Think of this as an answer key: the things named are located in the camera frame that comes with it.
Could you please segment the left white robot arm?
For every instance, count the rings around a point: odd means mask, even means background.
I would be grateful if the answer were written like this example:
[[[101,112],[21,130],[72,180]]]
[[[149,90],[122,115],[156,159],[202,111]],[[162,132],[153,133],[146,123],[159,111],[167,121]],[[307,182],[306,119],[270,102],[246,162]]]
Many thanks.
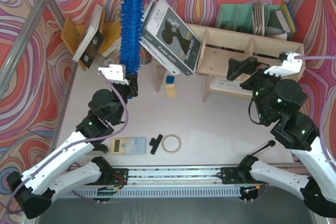
[[[110,88],[100,89],[93,95],[88,115],[76,130],[41,162],[22,173],[11,172],[7,176],[11,191],[6,205],[8,214],[23,212],[28,219],[34,219],[70,190],[86,184],[112,182],[115,170],[102,156],[75,170],[65,171],[77,158],[126,128],[128,98],[138,96],[137,74],[126,74],[122,83],[113,82],[102,71],[99,74]]]

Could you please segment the blue microfiber duster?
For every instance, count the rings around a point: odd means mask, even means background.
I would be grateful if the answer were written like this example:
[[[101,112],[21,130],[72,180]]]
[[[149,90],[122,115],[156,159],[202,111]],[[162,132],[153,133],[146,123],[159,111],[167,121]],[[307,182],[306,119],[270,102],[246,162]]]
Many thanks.
[[[121,0],[121,56],[127,74],[136,75],[140,67],[143,0]]]

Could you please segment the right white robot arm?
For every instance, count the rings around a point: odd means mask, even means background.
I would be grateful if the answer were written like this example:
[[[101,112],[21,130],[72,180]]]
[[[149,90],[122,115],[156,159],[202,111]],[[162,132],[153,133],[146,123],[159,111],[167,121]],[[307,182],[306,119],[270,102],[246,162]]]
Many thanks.
[[[315,214],[335,217],[335,159],[327,150],[313,120],[301,113],[307,95],[290,75],[298,73],[303,58],[282,53],[279,64],[270,66],[256,57],[229,59],[227,80],[248,79],[241,88],[252,92],[250,103],[258,113],[257,125],[271,126],[271,134],[304,164],[309,175],[298,175],[246,155],[233,169],[222,168],[223,184],[269,183],[303,201]]]

